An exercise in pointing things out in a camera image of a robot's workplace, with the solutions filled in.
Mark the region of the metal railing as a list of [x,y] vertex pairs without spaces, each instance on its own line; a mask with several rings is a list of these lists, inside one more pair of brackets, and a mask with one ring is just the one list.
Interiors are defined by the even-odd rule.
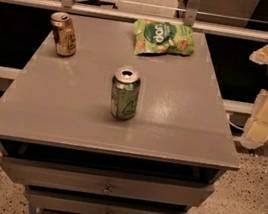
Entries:
[[0,0],[0,2],[93,17],[133,21],[144,18],[157,22],[188,24],[197,31],[268,42],[268,31],[252,29],[248,23],[254,18],[240,18],[215,13],[203,13],[197,3],[182,6],[182,0],[102,0],[100,6],[88,5],[84,0]]

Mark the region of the gold soda can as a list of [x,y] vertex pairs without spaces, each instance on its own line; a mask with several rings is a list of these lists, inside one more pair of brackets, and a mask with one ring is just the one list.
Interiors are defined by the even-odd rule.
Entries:
[[66,12],[51,14],[51,25],[55,43],[56,53],[59,56],[73,56],[76,54],[76,37],[73,19]]

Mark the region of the grey drawer cabinet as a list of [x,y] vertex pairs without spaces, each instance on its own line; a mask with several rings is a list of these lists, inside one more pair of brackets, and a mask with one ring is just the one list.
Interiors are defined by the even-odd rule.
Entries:
[[[189,57],[137,56],[129,23],[74,20],[72,57],[46,40],[0,100],[0,166],[41,214],[187,214],[238,169],[204,35]],[[140,75],[135,116],[112,78]]]

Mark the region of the green rice chip bag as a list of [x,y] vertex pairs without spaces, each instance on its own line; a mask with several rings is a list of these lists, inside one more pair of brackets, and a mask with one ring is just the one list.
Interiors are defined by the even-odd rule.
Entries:
[[195,51],[193,30],[182,24],[138,19],[134,22],[135,54],[180,54],[189,56]]

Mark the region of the green soda can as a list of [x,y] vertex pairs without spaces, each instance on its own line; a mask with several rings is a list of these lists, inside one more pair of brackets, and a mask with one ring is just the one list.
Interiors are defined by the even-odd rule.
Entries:
[[117,120],[125,121],[135,116],[140,85],[140,75],[134,67],[123,66],[115,71],[110,110]]

